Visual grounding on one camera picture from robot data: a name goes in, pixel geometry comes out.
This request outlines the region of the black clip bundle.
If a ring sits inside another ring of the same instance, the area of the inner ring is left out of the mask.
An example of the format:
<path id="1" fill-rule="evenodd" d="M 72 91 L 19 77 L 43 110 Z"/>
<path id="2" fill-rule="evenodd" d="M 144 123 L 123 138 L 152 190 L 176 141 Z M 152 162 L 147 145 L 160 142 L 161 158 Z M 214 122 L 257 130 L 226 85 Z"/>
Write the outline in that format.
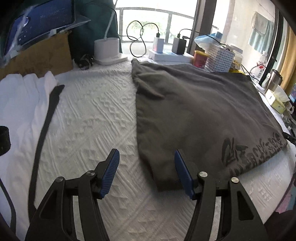
<path id="1" fill-rule="evenodd" d="M 74 62 L 81 70 L 88 70 L 94 64 L 94 57 L 90 54 L 84 54 L 80 58 L 75 58 Z"/>

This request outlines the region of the white power strip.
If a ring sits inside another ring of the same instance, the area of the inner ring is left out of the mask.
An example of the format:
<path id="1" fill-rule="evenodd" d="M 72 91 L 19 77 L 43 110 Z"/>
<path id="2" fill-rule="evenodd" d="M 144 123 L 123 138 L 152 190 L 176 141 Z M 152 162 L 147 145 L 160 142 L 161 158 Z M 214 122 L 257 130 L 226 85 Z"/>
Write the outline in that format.
<path id="1" fill-rule="evenodd" d="M 191 63 L 194 57 L 188 53 L 184 55 L 177 55 L 173 52 L 163 51 L 162 53 L 157 53 L 154 50 L 148 51 L 148 56 L 153 61 L 162 61 L 162 62 L 182 62 L 182 63 Z"/>

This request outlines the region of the computer monitor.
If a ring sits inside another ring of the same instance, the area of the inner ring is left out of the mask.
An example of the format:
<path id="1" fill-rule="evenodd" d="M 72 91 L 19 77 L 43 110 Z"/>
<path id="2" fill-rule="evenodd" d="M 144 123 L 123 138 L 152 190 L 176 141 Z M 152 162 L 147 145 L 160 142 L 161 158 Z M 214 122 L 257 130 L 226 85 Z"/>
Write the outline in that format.
<path id="1" fill-rule="evenodd" d="M 292 88 L 292 92 L 289 95 L 289 99 L 292 103 L 295 103 L 295 101 L 296 101 L 296 83 L 294 84 L 294 86 Z"/>

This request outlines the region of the dark grey t-shirt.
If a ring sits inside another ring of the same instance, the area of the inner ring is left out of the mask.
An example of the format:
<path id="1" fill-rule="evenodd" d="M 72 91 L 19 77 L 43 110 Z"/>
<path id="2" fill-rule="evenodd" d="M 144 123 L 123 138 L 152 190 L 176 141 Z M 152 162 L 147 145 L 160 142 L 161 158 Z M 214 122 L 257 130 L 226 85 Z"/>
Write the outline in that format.
<path id="1" fill-rule="evenodd" d="M 132 61 L 137 146 L 159 191 L 181 188 L 176 150 L 227 180 L 265 163 L 287 141 L 251 79 L 192 65 Z"/>

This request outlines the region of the white mug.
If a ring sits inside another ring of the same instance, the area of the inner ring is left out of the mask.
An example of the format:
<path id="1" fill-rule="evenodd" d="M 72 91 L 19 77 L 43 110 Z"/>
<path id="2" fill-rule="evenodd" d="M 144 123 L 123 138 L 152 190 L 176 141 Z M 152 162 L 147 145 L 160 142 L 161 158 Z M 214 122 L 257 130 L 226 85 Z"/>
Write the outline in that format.
<path id="1" fill-rule="evenodd" d="M 293 111 L 294 111 L 294 107 L 293 107 L 293 105 L 291 104 L 290 101 L 285 102 L 285 107 L 286 107 L 286 110 L 287 110 L 290 114 L 293 113 Z"/>

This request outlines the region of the white folded garment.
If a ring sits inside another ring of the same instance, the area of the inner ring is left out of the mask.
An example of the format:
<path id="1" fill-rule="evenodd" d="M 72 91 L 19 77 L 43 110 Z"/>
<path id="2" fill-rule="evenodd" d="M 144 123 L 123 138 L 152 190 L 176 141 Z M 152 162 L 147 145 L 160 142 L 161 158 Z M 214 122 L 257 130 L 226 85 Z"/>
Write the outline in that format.
<path id="1" fill-rule="evenodd" d="M 16 210 L 16 235 L 29 227 L 28 193 L 36 148 L 57 80 L 52 72 L 9 74 L 1 80 L 1 125 L 8 127 L 11 149 L 1 156 L 1 180 Z"/>

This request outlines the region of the clear water bottle red label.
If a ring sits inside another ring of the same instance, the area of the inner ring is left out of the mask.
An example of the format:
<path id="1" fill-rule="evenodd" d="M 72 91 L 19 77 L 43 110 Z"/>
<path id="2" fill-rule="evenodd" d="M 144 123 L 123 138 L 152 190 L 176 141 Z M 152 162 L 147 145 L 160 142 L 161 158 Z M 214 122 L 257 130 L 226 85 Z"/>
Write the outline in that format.
<path id="1" fill-rule="evenodd" d="M 260 56 L 259 60 L 256 63 L 256 66 L 250 70 L 251 77 L 256 80 L 260 81 L 262 78 L 263 73 L 265 72 L 267 65 L 267 52 L 263 51 L 262 55 Z"/>

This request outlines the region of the white charger block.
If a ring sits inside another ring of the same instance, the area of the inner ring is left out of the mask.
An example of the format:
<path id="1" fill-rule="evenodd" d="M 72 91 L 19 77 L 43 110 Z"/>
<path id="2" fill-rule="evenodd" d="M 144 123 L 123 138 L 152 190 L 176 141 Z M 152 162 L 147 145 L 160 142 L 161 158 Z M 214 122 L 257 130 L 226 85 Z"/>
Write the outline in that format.
<path id="1" fill-rule="evenodd" d="M 160 33 L 157 33 L 153 42 L 153 48 L 152 48 L 153 51 L 157 53 L 162 53 L 164 48 L 164 42 L 165 42 L 165 39 L 160 37 Z"/>

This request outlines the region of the black charger block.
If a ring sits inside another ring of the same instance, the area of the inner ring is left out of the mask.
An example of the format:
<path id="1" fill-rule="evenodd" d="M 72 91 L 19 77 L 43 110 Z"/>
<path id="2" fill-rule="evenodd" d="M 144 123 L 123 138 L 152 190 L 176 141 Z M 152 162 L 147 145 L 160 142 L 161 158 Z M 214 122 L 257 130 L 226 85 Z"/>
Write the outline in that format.
<path id="1" fill-rule="evenodd" d="M 186 48 L 187 41 L 185 39 L 180 38 L 180 33 L 177 34 L 177 37 L 174 38 L 173 46 L 171 51 L 177 55 L 183 55 Z"/>

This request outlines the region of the clear jar of snacks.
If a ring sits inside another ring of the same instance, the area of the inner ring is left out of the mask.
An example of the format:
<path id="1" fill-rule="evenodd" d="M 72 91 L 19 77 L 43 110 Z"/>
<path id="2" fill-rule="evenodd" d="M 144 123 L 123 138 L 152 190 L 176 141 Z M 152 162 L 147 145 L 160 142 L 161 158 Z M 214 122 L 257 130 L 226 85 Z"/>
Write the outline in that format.
<path id="1" fill-rule="evenodd" d="M 243 50 L 232 44 L 229 45 L 229 47 L 230 50 L 232 50 L 232 52 L 234 53 L 234 58 L 231 67 L 235 69 L 240 69 L 243 61 Z"/>

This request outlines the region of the tablet with dark screen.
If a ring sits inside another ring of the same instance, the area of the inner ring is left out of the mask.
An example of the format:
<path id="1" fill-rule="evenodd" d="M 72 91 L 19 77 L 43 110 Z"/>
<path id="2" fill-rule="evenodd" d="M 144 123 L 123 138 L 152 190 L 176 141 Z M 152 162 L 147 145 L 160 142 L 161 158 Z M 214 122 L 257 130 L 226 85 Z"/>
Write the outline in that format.
<path id="1" fill-rule="evenodd" d="M 74 1 L 34 3 L 9 24 L 4 34 L 3 56 L 48 37 L 84 25 L 89 18 L 79 15 Z"/>

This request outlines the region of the blue face mask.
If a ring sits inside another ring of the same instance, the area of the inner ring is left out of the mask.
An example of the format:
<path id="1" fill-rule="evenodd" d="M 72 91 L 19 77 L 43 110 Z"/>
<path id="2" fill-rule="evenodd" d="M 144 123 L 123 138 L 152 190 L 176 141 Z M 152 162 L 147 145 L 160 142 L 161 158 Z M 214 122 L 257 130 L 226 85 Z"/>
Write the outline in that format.
<path id="1" fill-rule="evenodd" d="M 223 34 L 221 32 L 216 32 L 210 35 L 198 36 L 194 39 L 194 42 L 198 45 L 198 47 L 206 51 L 211 44 L 220 46 L 222 37 L 223 37 Z"/>

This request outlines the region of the yellow snack bag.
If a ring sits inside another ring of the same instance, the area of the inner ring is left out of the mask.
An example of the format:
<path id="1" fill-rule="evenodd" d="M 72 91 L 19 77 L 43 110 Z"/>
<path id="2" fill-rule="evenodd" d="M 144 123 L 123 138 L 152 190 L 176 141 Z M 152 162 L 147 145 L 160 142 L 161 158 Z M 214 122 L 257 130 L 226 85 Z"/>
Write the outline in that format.
<path id="1" fill-rule="evenodd" d="M 232 67 L 229 69 L 229 73 L 241 73 L 241 74 L 245 75 L 245 73 L 243 71 L 241 71 L 239 69 L 232 68 Z"/>

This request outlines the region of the yellow tissue box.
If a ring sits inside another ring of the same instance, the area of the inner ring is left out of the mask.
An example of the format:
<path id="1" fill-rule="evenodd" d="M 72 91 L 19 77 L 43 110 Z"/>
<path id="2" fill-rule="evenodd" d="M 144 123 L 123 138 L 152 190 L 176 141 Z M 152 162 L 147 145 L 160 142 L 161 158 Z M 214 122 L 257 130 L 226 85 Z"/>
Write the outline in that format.
<path id="1" fill-rule="evenodd" d="M 283 114 L 285 112 L 285 103 L 290 100 L 285 91 L 279 85 L 274 91 L 268 89 L 265 93 L 265 97 L 269 105 L 279 114 Z"/>

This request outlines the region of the white perforated plastic basket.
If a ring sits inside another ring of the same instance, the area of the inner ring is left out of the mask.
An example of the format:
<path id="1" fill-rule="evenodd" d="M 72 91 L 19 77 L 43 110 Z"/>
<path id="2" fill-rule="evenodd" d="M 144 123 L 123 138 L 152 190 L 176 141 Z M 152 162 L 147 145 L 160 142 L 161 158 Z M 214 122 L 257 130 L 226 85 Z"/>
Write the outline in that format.
<path id="1" fill-rule="evenodd" d="M 215 44 L 210 44 L 205 67 L 211 72 L 228 72 L 234 59 L 234 53 Z"/>

